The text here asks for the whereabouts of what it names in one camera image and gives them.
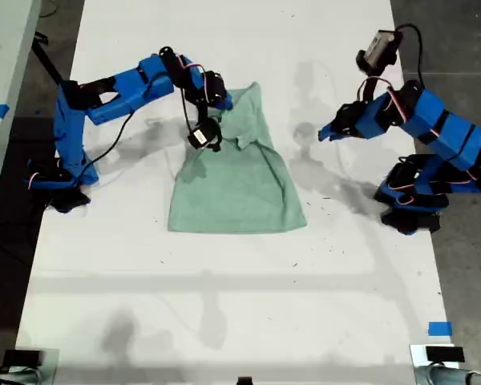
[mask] green shirt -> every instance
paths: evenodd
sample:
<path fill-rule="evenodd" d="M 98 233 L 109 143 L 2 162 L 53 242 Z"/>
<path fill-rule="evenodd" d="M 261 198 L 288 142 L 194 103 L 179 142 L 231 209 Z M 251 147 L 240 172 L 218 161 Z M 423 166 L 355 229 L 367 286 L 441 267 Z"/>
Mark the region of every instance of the green shirt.
<path fill-rule="evenodd" d="M 169 230 L 188 233 L 280 233 L 306 226 L 297 192 L 274 150 L 253 83 L 230 91 L 221 116 L 221 150 L 196 152 L 176 178 Z"/>

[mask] black bracket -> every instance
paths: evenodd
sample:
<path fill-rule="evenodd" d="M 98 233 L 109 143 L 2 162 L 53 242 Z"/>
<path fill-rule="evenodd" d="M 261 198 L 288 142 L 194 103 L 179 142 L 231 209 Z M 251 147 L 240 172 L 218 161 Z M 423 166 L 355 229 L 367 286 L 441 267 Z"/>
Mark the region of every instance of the black bracket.
<path fill-rule="evenodd" d="M 36 31 L 34 40 L 32 41 L 32 51 L 38 57 L 42 66 L 45 67 L 46 72 L 48 72 L 51 78 L 55 81 L 55 84 L 59 85 L 63 81 L 63 77 L 59 71 L 57 71 L 57 68 L 55 68 L 55 65 L 51 62 L 45 50 L 41 47 L 41 44 L 47 46 L 48 37 Z"/>

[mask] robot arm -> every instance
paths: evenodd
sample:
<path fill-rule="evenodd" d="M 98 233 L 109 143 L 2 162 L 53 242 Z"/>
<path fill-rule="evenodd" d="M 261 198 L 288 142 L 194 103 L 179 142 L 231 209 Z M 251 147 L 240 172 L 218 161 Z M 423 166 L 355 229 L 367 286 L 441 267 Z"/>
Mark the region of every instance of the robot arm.
<path fill-rule="evenodd" d="M 219 74 L 201 73 L 199 67 L 201 65 L 185 56 L 175 54 L 170 47 L 164 47 L 158 55 L 141 60 L 136 68 L 109 78 L 81 85 L 59 80 L 54 123 L 59 158 L 29 162 L 29 188 L 57 190 L 97 182 L 93 162 L 83 150 L 85 117 L 99 125 L 131 115 L 147 103 L 173 93 L 174 87 L 181 88 L 185 99 L 198 108 L 196 128 L 188 137 L 191 145 L 219 151 L 220 126 L 208 118 L 207 110 L 209 107 L 229 110 L 232 98 Z M 116 95 L 103 103 L 100 95 L 106 92 Z"/>
<path fill-rule="evenodd" d="M 370 48 L 358 53 L 357 64 L 368 75 L 363 98 L 359 89 L 358 100 L 341 106 L 318 139 L 371 139 L 399 126 L 435 152 L 399 158 L 374 196 L 391 207 L 382 215 L 383 223 L 409 234 L 417 228 L 439 229 L 437 213 L 449 205 L 448 193 L 481 193 L 481 128 L 446 110 L 444 102 L 425 89 L 420 60 L 419 82 L 406 82 L 398 91 L 389 84 L 388 92 L 374 99 L 376 82 L 386 81 L 380 74 L 396 61 L 404 27 L 418 32 L 410 24 L 380 30 Z M 420 58 L 419 32 L 418 40 Z"/>

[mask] concrete floor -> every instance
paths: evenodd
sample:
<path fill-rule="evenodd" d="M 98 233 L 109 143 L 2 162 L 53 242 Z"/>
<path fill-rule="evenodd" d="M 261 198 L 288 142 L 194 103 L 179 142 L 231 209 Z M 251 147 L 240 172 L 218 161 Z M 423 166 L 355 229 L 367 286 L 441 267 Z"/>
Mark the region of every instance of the concrete floor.
<path fill-rule="evenodd" d="M 396 25 L 414 22 L 422 31 L 426 86 L 446 101 L 448 109 L 481 126 L 481 0 L 391 2 Z M 68 76 L 83 0 L 58 0 L 58 3 L 57 14 L 40 19 L 38 30 L 51 39 L 47 51 L 63 76 Z M 45 1 L 43 6 L 48 12 L 52 4 Z M 372 36 L 367 36 L 367 43 L 371 39 Z M 411 35 L 401 49 L 406 79 L 416 75 L 416 52 Z M 55 87 L 32 55 L 12 136 L 49 136 L 54 105 Z M 21 168 L 26 158 L 45 151 L 52 151 L 51 146 L 10 145 L 1 178 L 0 245 L 14 252 L 26 265 L 32 262 L 41 213 L 30 196 L 18 196 L 20 188 L 16 189 L 12 180 L 14 170 Z M 10 210 L 11 205 L 16 205 L 16 209 Z M 20 227 L 11 229 L 4 223 Z M 481 371 L 481 197 L 451 197 L 442 225 L 433 235 L 433 242 L 447 317 L 453 322 L 454 342 L 465 348 L 466 367 Z M 10 261 L 3 259 L 4 253 L 0 249 L 0 362 L 3 349 L 14 346 L 30 272 L 20 265 L 11 269 Z"/>

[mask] white table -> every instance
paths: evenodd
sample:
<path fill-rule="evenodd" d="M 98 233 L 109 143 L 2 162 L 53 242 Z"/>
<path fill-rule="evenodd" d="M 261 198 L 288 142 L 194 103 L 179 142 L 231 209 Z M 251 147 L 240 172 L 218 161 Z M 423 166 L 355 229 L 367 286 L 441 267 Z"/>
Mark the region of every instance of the white table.
<path fill-rule="evenodd" d="M 115 74 L 170 45 L 229 88 L 258 81 L 309 225 L 169 233 L 185 154 L 170 95 L 134 115 L 86 209 L 46 212 L 18 346 L 60 349 L 57 383 L 413 383 L 409 344 L 449 342 L 426 332 L 445 321 L 430 235 L 381 225 L 366 196 L 412 140 L 393 128 L 315 141 L 355 97 L 358 50 L 392 27 L 388 1 L 88 0 L 71 78 Z M 402 85 L 399 66 L 385 76 Z M 91 157 L 122 122 L 87 122 Z"/>
<path fill-rule="evenodd" d="M 10 108 L 0 119 L 0 173 L 40 6 L 41 0 L 0 0 L 0 104 Z"/>

